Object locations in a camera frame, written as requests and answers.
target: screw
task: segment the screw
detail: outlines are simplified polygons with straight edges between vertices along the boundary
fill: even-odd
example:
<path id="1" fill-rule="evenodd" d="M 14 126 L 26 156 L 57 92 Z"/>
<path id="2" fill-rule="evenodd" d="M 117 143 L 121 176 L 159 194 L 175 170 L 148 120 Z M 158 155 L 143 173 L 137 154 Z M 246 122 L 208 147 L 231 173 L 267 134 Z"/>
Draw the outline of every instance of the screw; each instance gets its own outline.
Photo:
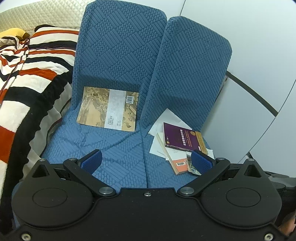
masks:
<path id="1" fill-rule="evenodd" d="M 273 238 L 274 238 L 274 235 L 269 233 L 269 234 L 264 236 L 264 241 L 272 241 Z"/>
<path id="2" fill-rule="evenodd" d="M 151 195 L 152 195 L 151 192 L 145 192 L 145 193 L 144 193 L 144 196 L 145 196 L 145 197 L 150 197 Z"/>
<path id="3" fill-rule="evenodd" d="M 108 195 L 113 193 L 113 188 L 111 187 L 102 187 L 99 189 L 99 193 L 104 194 L 104 195 Z"/>
<path id="4" fill-rule="evenodd" d="M 22 234 L 22 240 L 24 241 L 30 241 L 31 240 L 31 236 L 29 234 Z"/>
<path id="5" fill-rule="evenodd" d="M 194 193 L 194 189 L 191 187 L 183 187 L 180 189 L 180 192 L 185 195 L 190 195 L 190 194 Z"/>

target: white wall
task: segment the white wall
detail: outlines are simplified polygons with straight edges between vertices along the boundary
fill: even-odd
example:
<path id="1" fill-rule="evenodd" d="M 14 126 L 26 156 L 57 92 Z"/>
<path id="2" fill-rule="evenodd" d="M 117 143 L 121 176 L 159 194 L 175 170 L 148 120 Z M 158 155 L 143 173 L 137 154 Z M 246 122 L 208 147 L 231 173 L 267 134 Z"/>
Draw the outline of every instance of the white wall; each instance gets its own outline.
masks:
<path id="1" fill-rule="evenodd" d="M 296 85 L 250 153 L 265 171 L 296 177 Z"/>
<path id="2" fill-rule="evenodd" d="M 228 71 L 280 110 L 296 78 L 295 2 L 186 0 L 181 15 L 227 38 Z"/>
<path id="3" fill-rule="evenodd" d="M 40 0 L 4 0 L 0 3 L 0 12 L 8 9 L 19 7 L 25 4 L 39 2 Z M 185 0 L 123 0 L 138 3 L 154 8 L 158 8 L 165 12 L 167 18 L 179 16 Z"/>
<path id="4" fill-rule="evenodd" d="M 238 163 L 273 120 L 274 116 L 260 102 L 228 78 L 202 134 L 215 157 Z"/>

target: blue gripper pad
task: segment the blue gripper pad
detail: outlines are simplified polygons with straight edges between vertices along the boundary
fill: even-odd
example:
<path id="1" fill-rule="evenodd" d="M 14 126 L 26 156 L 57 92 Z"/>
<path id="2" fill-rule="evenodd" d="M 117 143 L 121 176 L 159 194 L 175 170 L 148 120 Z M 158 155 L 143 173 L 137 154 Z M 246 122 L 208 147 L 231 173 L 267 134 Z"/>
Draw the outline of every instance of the blue gripper pad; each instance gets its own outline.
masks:
<path id="1" fill-rule="evenodd" d="M 102 152 L 95 149 L 91 153 L 79 159 L 77 164 L 89 174 L 93 174 L 94 171 L 102 164 Z"/>
<path id="2" fill-rule="evenodd" d="M 191 153 L 191 163 L 203 175 L 216 164 L 216 161 L 201 151 L 195 150 Z"/>

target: purple book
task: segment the purple book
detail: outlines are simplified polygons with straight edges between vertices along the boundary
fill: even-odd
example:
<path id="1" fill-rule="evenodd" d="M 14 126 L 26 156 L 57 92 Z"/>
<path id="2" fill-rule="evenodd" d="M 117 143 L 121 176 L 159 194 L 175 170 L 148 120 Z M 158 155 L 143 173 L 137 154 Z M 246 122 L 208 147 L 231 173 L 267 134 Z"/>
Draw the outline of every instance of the purple book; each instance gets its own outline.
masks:
<path id="1" fill-rule="evenodd" d="M 163 123 L 163 133 L 166 147 L 183 151 L 200 150 L 207 154 L 202 134 L 198 131 Z"/>

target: quilted headboard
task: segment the quilted headboard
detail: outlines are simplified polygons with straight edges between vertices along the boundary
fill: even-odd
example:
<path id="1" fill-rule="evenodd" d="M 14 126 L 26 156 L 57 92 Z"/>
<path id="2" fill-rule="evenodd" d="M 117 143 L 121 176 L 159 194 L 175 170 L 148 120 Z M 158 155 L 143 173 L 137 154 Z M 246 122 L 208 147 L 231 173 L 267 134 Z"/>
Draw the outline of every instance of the quilted headboard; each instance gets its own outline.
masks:
<path id="1" fill-rule="evenodd" d="M 33 35 L 41 24 L 79 29 L 85 7 L 92 1 L 44 0 L 6 10 L 0 13 L 0 32 L 20 28 Z"/>

